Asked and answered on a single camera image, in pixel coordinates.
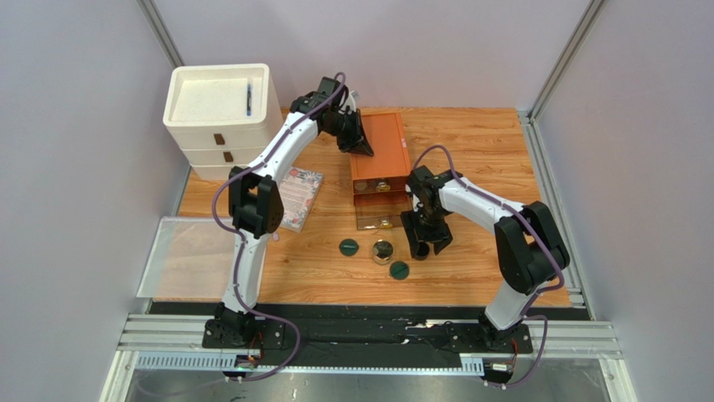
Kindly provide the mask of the orange drawer box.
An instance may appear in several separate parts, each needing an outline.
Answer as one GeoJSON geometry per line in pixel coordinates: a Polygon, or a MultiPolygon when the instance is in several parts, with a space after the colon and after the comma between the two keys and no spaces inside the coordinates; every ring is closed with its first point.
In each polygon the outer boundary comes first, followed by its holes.
{"type": "Polygon", "coordinates": [[[402,192],[411,172],[405,130],[399,112],[362,116],[365,136],[374,155],[352,155],[354,194],[402,192]]]}

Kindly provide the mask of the clear orange drawer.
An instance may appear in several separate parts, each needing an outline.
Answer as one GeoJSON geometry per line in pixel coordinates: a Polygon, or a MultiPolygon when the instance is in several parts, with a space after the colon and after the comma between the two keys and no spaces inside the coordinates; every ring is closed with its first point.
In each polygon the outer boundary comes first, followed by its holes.
{"type": "Polygon", "coordinates": [[[401,213],[411,208],[405,191],[354,195],[357,230],[401,227],[401,213]]]}

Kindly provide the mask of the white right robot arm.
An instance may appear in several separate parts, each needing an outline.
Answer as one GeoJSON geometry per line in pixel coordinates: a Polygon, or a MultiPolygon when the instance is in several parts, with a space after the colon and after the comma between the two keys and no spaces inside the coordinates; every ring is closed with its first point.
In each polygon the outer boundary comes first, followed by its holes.
{"type": "Polygon", "coordinates": [[[570,255],[551,210],[540,201],[519,204],[496,196],[454,170],[434,174],[424,166],[411,171],[406,193],[412,207],[401,213],[401,222],[414,260],[437,255],[452,243],[450,214],[494,236],[503,281],[479,316],[476,338],[488,350],[510,344],[535,299],[564,285],[570,255]]]}

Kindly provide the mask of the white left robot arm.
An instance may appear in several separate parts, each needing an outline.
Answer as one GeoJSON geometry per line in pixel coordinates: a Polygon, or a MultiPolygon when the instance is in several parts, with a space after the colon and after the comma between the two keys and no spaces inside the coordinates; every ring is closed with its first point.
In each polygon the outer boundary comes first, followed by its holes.
{"type": "Polygon", "coordinates": [[[298,97],[269,145],[247,167],[233,167],[216,191],[211,212],[216,214],[219,197],[227,192],[232,223],[226,225],[219,216],[214,220],[234,234],[235,253],[225,294],[204,326],[204,348],[246,348],[257,340],[256,319],[261,313],[255,306],[266,249],[284,215],[280,184],[306,146],[326,132],[341,152],[373,156],[345,81],[345,73],[338,72],[333,78],[322,78],[315,91],[298,97]]]}

